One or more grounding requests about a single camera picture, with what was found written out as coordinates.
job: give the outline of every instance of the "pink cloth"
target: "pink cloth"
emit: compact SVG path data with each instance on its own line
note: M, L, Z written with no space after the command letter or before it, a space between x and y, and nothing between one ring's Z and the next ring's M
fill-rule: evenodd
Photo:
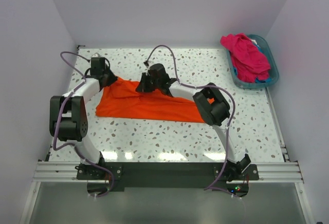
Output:
M231 53L232 64L236 67L237 77L247 83L269 78L271 66L252 41L243 33L221 38L221 44Z

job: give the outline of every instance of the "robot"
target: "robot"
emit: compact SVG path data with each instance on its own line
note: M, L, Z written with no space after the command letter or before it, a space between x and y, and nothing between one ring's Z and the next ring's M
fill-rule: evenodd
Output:
M159 63L149 66L147 72L142 73L136 91L152 92L159 89L164 95L195 102L204 122L212 126L218 134L219 142L227 153L227 161L224 163L105 162L102 153L95 148L87 133L85 105L94 95L113 84L118 78L111 71L109 61L104 57L92 57L90 74L87 75L87 72L85 84L75 88L76 91L53 96L50 99L49 130L53 137L56 136L60 141L65 142L60 148L67 145L75 148L81 158L80 165L76 166L77 179L88 180L87 191L90 194L102 196L109 191L124 191L126 187L212 190L221 187L220 189L234 195L245 196L249 189L247 184L228 183L234 180L245 182L246 178L248 181L259 179L257 166L251 164L248 154L236 150L233 141L226 138L221 128L222 122L230 117L230 105L221 91L212 87L204 89L184 87L176 78L169 77L164 66ZM110 188L104 181L99 182L103 179L111 181Z

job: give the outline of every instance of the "folded garment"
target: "folded garment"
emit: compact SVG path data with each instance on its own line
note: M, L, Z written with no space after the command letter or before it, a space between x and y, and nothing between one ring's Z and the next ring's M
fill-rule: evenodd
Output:
M135 91L138 84L118 78L111 86L105 87L96 115L204 123L194 102L165 96L159 90L138 93Z
M243 33L221 38L221 44L230 51L237 77L247 83L266 82L270 64L258 47Z

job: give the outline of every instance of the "speckled tabletop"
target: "speckled tabletop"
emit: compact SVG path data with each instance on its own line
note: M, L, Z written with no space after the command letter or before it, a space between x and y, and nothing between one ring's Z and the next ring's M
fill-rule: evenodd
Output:
M146 71L143 62L152 49L81 49L90 58L99 53L107 57L111 70L126 80L139 81ZM264 89L240 89L233 83L223 49L174 49L180 79L184 83L205 85L213 82L227 89L236 101L230 138L238 150L248 152L252 162L283 162L280 142ZM157 49L151 63L162 63L174 77L173 60L165 49ZM77 59L76 67L85 72L89 64ZM81 81L73 73L69 90ZM86 105L90 138L106 161L223 161L225 151L215 131L206 124L158 120L100 118L95 109L102 92ZM72 148L50 150L49 161L79 161Z

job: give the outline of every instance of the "white speckled table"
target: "white speckled table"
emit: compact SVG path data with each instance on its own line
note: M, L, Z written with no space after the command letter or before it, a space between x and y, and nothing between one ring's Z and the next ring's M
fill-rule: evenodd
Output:
M139 81L141 73L146 71L143 62L151 50L81 49L79 53L87 58L99 53L109 59L115 75ZM237 143L237 149L248 152L252 162L284 161L264 89L236 87L223 49L174 49L174 53L178 59L178 74L182 82L193 85L213 82L233 94L237 107L230 138ZM175 76L173 60L165 48L155 51L151 63L162 63L169 76ZM89 64L78 58L76 67L85 72ZM69 89L80 80L79 75L74 72ZM106 161L223 161L223 147L215 131L208 125L96 117L95 108L101 96L102 92L95 95L87 103L86 109L90 138ZM79 161L79 158L72 148L66 147L58 152L50 150L49 161Z

